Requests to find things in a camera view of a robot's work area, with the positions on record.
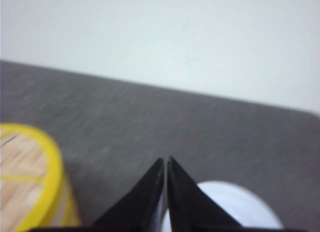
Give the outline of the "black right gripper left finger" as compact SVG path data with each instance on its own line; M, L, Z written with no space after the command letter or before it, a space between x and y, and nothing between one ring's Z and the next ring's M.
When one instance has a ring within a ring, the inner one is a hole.
M163 188L164 161L159 158L132 190L92 225L100 232L159 232Z

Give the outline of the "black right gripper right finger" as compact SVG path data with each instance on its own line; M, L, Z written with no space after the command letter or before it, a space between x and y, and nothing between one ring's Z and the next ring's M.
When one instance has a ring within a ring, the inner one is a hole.
M172 156L167 163L167 199L173 232L232 232L243 229L198 187Z

